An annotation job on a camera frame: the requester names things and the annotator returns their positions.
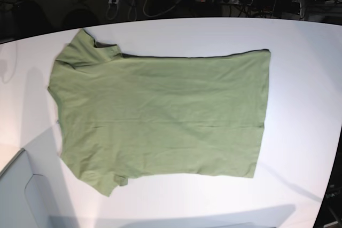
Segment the green T-shirt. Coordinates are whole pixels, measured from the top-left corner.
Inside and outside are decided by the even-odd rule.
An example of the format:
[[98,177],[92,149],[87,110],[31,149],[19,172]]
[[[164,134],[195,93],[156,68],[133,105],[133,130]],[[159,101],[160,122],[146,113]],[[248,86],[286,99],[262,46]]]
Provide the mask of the green T-shirt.
[[61,159],[109,196],[130,179],[252,178],[269,92],[267,49],[218,57],[121,52],[79,30],[53,62]]

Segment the grey panel at table corner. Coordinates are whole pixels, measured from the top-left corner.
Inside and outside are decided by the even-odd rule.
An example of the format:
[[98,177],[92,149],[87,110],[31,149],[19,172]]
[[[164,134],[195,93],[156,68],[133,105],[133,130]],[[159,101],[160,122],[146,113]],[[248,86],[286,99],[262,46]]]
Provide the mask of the grey panel at table corner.
[[79,227],[62,215],[48,179],[33,173],[24,149],[1,170],[1,227]]

